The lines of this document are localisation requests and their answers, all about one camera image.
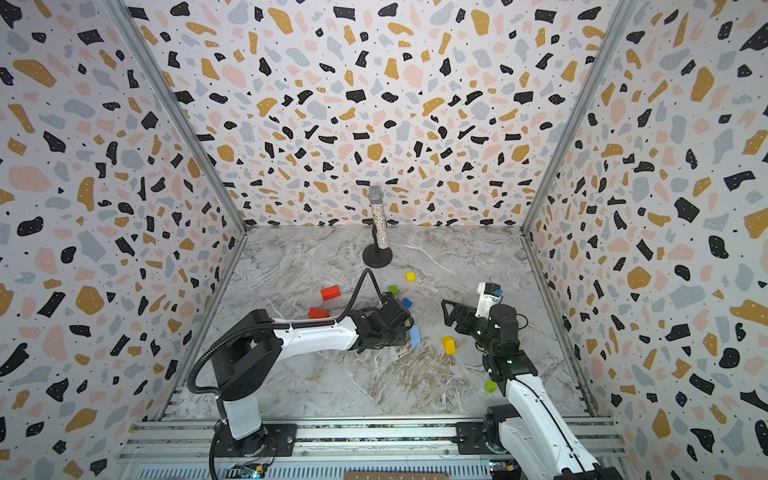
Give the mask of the light blue long wood block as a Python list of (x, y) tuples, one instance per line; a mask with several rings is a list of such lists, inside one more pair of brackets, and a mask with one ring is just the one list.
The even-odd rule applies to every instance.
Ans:
[(418, 325), (414, 325), (410, 328), (409, 338), (410, 338), (410, 344), (412, 346), (419, 346), (421, 344), (421, 336), (420, 336)]

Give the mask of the red rectangular wood block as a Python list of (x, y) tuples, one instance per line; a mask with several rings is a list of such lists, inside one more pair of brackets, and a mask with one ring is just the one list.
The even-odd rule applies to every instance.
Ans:
[(337, 285), (324, 288), (320, 293), (324, 301), (330, 301), (341, 296), (340, 288)]

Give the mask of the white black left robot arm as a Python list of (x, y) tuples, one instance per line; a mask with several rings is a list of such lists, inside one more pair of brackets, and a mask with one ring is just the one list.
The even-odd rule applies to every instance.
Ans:
[(380, 306), (348, 309), (341, 318), (278, 321), (263, 309), (249, 313), (217, 341), (208, 359), (230, 436), (240, 441), (266, 435), (257, 391), (277, 362), (326, 350), (402, 346), (413, 326), (409, 310), (389, 292)]

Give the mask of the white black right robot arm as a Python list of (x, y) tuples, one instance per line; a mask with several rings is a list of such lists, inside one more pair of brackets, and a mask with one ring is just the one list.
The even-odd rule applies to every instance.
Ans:
[(490, 449), (511, 454), (529, 479), (619, 479), (577, 439), (551, 401), (533, 363), (520, 346), (517, 310), (444, 300), (444, 322), (471, 337), (489, 379), (507, 403), (488, 409), (484, 437)]

